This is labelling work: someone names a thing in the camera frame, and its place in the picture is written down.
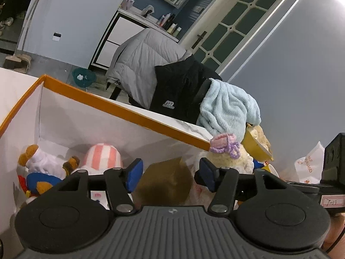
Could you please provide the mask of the cream crochet bunny plush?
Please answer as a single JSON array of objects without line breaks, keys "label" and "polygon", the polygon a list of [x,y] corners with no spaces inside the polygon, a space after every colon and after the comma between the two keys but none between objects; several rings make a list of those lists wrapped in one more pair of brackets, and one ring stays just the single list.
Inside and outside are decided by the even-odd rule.
[{"label": "cream crochet bunny plush", "polygon": [[[254,170],[253,158],[237,141],[235,134],[223,133],[213,137],[210,140],[209,151],[202,151],[194,158],[194,165],[190,166],[192,175],[199,170],[199,161],[203,157],[207,158],[215,167],[234,168],[241,174],[252,174]],[[208,208],[214,195],[205,186],[193,182],[185,204]]]}]

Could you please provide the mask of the white pink striped plush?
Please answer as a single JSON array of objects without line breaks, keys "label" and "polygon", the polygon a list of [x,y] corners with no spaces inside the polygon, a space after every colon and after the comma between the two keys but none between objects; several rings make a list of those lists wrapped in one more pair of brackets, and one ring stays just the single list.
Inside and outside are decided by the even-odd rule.
[{"label": "white pink striped plush", "polygon": [[120,152],[111,144],[98,143],[89,148],[73,173],[86,170],[89,175],[99,175],[111,168],[123,168]]}]

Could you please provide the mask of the duck plush blue outfit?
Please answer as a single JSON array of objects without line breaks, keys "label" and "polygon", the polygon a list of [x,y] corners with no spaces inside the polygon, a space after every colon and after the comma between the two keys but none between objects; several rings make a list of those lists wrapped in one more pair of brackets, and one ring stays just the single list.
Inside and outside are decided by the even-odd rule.
[{"label": "duck plush blue outfit", "polygon": [[17,177],[26,195],[25,204],[60,183],[79,165],[80,159],[76,156],[62,162],[56,156],[43,151],[37,144],[28,146],[17,161]]}]

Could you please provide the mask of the white printed plastic bag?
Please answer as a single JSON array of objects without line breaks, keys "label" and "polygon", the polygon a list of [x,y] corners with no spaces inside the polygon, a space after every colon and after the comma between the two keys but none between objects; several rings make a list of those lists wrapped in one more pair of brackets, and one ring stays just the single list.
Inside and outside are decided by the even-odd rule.
[{"label": "white printed plastic bag", "polygon": [[305,156],[295,161],[299,182],[319,184],[322,178],[325,148],[320,142]]}]

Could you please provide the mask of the yellow mug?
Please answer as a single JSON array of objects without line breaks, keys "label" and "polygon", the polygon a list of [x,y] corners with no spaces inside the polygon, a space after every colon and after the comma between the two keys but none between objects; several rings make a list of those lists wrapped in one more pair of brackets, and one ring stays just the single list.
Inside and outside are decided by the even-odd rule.
[{"label": "yellow mug", "polygon": [[274,176],[279,178],[279,175],[278,175],[276,169],[271,164],[267,164],[266,166],[263,166],[262,169],[270,172],[271,174],[273,174]]}]

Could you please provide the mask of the yellow bowl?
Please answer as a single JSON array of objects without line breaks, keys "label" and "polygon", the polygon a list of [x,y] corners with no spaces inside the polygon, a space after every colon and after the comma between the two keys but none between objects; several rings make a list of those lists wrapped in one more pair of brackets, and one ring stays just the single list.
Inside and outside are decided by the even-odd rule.
[{"label": "yellow bowl", "polygon": [[260,125],[252,126],[249,123],[246,124],[246,132],[242,140],[242,145],[249,155],[259,162],[274,160],[271,144]]}]

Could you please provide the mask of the light blue fleece towel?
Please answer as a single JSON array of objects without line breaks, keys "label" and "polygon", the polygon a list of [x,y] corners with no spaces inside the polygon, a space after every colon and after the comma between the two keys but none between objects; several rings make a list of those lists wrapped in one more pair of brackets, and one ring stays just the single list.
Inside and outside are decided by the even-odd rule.
[{"label": "light blue fleece towel", "polygon": [[236,136],[238,142],[242,142],[246,124],[261,124],[257,101],[235,85],[215,79],[210,81],[210,87],[200,104],[197,125],[212,136],[230,133]]}]

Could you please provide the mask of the orange cardboard box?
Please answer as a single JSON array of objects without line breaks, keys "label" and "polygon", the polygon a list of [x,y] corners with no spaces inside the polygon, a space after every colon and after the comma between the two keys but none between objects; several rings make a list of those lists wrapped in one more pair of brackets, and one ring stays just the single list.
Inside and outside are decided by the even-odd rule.
[{"label": "orange cardboard box", "polygon": [[124,163],[139,157],[149,166],[198,154],[209,148],[209,140],[198,126],[118,104],[49,76],[2,69],[1,229],[9,227],[22,202],[14,195],[16,163],[30,144],[43,143],[53,154],[68,156],[109,143]]}]

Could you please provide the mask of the black jacket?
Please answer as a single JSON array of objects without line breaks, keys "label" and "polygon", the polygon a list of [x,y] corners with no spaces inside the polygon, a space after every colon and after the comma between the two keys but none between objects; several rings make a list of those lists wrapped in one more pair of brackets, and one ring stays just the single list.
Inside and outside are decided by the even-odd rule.
[{"label": "black jacket", "polygon": [[222,78],[196,61],[194,56],[165,66],[156,66],[154,70],[157,84],[150,110],[195,125],[211,79]]}]

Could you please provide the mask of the grey quilted jacket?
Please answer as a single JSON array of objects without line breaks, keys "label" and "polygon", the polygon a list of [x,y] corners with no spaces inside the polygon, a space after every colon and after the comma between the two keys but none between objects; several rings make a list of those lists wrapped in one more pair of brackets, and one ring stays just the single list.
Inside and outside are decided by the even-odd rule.
[{"label": "grey quilted jacket", "polygon": [[191,52],[157,30],[146,28],[121,44],[106,73],[141,107],[148,109],[157,85],[154,68],[185,60]]}]

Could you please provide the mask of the white glass panel door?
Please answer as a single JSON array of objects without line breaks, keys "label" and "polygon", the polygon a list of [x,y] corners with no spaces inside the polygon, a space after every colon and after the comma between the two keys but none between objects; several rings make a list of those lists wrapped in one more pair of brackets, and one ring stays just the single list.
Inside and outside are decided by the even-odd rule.
[{"label": "white glass panel door", "polygon": [[220,74],[282,0],[213,0],[180,44]]}]

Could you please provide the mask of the white bathroom cabinet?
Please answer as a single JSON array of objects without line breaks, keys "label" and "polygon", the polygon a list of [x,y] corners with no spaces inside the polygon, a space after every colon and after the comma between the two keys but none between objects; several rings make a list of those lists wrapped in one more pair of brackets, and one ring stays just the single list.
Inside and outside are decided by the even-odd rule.
[{"label": "white bathroom cabinet", "polygon": [[157,30],[176,43],[179,42],[176,37],[167,33],[157,22],[158,20],[155,17],[142,17],[141,10],[137,8],[131,10],[118,8],[96,47],[89,68],[96,67],[107,70],[117,48],[145,28]]}]

